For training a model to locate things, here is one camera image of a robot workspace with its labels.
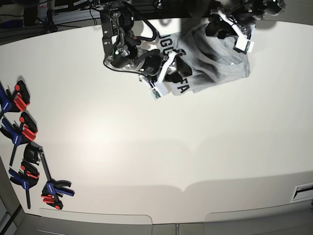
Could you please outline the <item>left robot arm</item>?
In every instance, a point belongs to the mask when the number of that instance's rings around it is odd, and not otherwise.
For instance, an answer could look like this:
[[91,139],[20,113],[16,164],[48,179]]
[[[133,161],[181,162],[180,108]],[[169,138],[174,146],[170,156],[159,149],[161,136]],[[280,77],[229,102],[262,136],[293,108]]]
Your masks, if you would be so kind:
[[266,15],[276,16],[286,8],[283,0],[241,0],[226,9],[222,3],[210,3],[209,24],[205,29],[208,37],[224,39],[230,36],[251,38],[252,26]]

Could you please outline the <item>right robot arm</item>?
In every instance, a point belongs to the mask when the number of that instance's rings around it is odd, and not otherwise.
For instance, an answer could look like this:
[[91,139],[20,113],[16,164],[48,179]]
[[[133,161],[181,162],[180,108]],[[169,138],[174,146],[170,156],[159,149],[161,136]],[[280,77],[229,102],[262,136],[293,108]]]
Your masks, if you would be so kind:
[[[153,42],[156,28],[125,0],[102,0],[99,10],[102,26],[103,64],[112,71],[139,75],[141,81],[154,87],[157,82],[178,83],[192,75],[192,69],[183,60],[183,49],[163,54],[159,49],[146,50],[142,42]],[[135,18],[139,17],[152,31],[152,36],[136,36]]]

